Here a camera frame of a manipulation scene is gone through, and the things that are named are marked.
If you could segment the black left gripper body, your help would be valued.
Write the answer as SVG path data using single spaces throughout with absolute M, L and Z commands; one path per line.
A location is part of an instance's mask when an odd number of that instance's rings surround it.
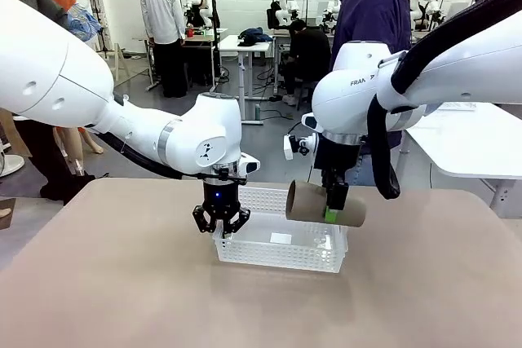
M 203 183 L 203 208 L 208 214 L 237 214 L 241 204 L 239 185 L 234 182 L 214 181 Z

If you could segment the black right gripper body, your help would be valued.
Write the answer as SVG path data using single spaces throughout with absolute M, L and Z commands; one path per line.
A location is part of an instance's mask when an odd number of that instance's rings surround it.
M 335 143 L 320 135 L 313 168 L 321 172 L 321 185 L 344 183 L 345 173 L 356 165 L 360 149 L 360 144 Z

